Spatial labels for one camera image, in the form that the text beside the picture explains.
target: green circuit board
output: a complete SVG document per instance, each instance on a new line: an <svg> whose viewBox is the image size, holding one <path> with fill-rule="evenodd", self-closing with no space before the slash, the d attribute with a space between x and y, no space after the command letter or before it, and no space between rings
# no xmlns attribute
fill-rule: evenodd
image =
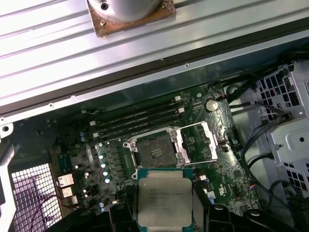
<svg viewBox="0 0 309 232"><path fill-rule="evenodd" d="M223 95L220 84L201 85L110 112L101 108L95 114L89 114L86 120L61 127L59 166L67 173L74 170L75 165L82 165L74 190L79 203L87 205L98 199L98 202L109 204L117 200L119 192L126 186L136 184L133 175L137 166L176 167L178 161L171 155L172 142L164 128L196 124L181 130L183 147L191 163L211 160L210 140L198 124L205 121L214 134L218 160L190 166L194 169L195 180L203 179L203 189L212 202L226 205L232 212L242 215L250 208L250 180L238 161L241 146ZM216 110L207 109L209 100L220 98L216 101ZM137 137L138 152L125 147L133 137ZM88 171L92 172L91 176L84 178L83 173ZM81 189L93 185L96 186L95 196L84 198ZM258 207L255 194L251 201Z"/></svg>

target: screw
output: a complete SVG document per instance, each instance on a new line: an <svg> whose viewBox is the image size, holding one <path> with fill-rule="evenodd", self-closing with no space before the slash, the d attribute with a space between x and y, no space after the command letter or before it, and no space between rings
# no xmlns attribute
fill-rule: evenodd
<svg viewBox="0 0 309 232"><path fill-rule="evenodd" d="M101 5L101 9L104 10L104 11L106 11L108 8L109 8L109 6L108 6L107 3L103 3L103 4Z"/></svg>
<svg viewBox="0 0 309 232"><path fill-rule="evenodd" d="M251 214L252 216L255 216L255 217L260 216L260 213L257 212L257 211L251 211L250 214Z"/></svg>
<svg viewBox="0 0 309 232"><path fill-rule="evenodd" d="M214 208L215 208L216 210L223 210L222 205L219 205L219 204L215 205Z"/></svg>
<svg viewBox="0 0 309 232"><path fill-rule="evenodd" d="M20 157L20 158L23 158L23 157L25 157L25 155L26 155L25 153L20 153L20 154L19 154L19 157Z"/></svg>

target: metal bracket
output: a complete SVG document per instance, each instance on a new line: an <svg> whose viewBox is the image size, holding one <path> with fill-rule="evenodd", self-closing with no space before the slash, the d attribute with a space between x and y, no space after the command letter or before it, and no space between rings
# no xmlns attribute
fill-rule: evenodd
<svg viewBox="0 0 309 232"><path fill-rule="evenodd" d="M14 129L13 123L0 126L0 143L1 139L12 134L13 129Z"/></svg>
<svg viewBox="0 0 309 232"><path fill-rule="evenodd" d="M11 162L14 154L14 147L13 145L10 145L0 162L0 191L2 192L0 195L3 195L5 200L4 203L1 203L0 205L0 228L2 231L8 231L16 211L10 177L8 173L8 165Z"/></svg>

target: red wire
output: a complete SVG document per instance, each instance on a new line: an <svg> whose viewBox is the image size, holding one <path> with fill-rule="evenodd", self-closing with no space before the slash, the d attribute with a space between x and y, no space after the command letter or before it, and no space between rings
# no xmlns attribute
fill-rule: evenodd
<svg viewBox="0 0 309 232"><path fill-rule="evenodd" d="M37 215L38 211L40 210L41 206L42 206L45 202L47 202L49 199L51 199L52 197L59 197L59 196L57 196L57 195L51 195L51 196L47 197L47 198L38 206L37 210L34 212L33 217L32 217L32 219L31 219L30 230L29 230L30 232L33 232L33 221L34 221L34 218L35 218L35 216Z"/></svg>
<svg viewBox="0 0 309 232"><path fill-rule="evenodd" d="M256 184L251 185L251 186L250 186L250 189L255 188L255 187L256 187Z"/></svg>
<svg viewBox="0 0 309 232"><path fill-rule="evenodd" d="M42 207L42 205L43 205L45 202L47 202L49 199L53 198L53 197L58 197L58 198L60 199L60 202L61 202L61 205L62 205L62 206L67 207L67 208L75 208L74 206L70 207L70 206L64 205L64 204L62 203L62 198L59 197L58 195L51 195L51 196L47 197L47 198L38 206L37 210L34 212L33 217L32 217L32 219L31 219L31 224L30 224L30 230L29 230L29 232L33 232L33 222L34 222L34 218L35 218L35 216L37 215L37 213L38 213L38 211L40 210L40 208Z"/></svg>

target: motherboard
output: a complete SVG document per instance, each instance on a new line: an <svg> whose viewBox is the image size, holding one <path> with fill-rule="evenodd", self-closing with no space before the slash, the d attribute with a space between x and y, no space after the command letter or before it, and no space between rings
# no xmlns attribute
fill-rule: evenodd
<svg viewBox="0 0 309 232"><path fill-rule="evenodd" d="M241 145L221 84L86 114L59 128L58 181L69 205L100 213L126 197L139 168L189 167L212 203L238 215L250 205L258 208L239 163Z"/></svg>

